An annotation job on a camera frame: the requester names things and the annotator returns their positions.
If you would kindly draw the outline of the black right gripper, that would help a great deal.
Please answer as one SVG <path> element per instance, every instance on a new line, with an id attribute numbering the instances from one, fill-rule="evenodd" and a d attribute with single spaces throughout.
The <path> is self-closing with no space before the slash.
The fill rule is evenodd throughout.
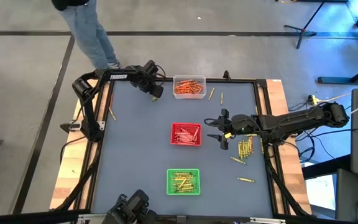
<path id="1" fill-rule="evenodd" d="M 208 136 L 217 139 L 220 142 L 221 149 L 229 149 L 227 140 L 231 137 L 242 134 L 260 134 L 260 127 L 251 116 L 237 114 L 229 119 L 229 112 L 224 108 L 221 110 L 218 119 L 206 118 L 204 124 L 218 126 L 222 135 L 208 134 Z"/>

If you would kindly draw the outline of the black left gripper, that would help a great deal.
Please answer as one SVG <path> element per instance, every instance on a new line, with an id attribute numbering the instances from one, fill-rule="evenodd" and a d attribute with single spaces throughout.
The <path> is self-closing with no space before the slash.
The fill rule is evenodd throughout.
<path id="1" fill-rule="evenodd" d="M 160 98 L 163 93 L 162 83 L 158 85 L 155 80 L 158 76 L 163 77 L 162 74 L 158 73 L 158 70 L 163 70 L 163 68 L 155 63 L 146 64 L 143 67 L 133 65 L 132 68 L 139 72 L 139 76 L 135 81 L 132 81 L 132 85 L 140 90 L 150 90 L 152 96 Z"/>

